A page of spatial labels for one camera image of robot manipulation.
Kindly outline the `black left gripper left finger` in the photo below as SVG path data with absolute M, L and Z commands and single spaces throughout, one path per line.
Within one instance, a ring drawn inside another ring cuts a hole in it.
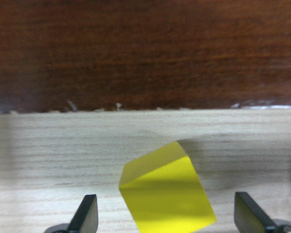
M 96 233 L 98 229 L 97 196 L 85 195 L 70 221 L 69 233 Z

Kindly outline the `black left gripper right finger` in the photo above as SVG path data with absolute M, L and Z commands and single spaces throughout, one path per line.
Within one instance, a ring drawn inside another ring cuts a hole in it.
M 240 233 L 281 232 L 247 192 L 236 192 L 234 198 L 234 223 Z

